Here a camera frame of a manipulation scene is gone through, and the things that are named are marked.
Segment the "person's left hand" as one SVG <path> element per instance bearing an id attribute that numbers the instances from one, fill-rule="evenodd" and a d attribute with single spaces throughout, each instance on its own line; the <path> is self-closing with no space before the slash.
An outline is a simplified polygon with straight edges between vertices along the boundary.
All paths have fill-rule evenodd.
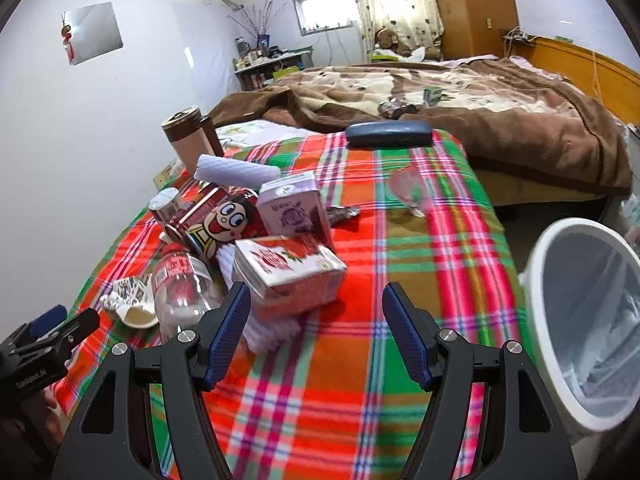
<path id="1" fill-rule="evenodd" d="M 1 478 L 50 479 L 64 438 L 49 388 L 20 403 L 1 403 Z"/>

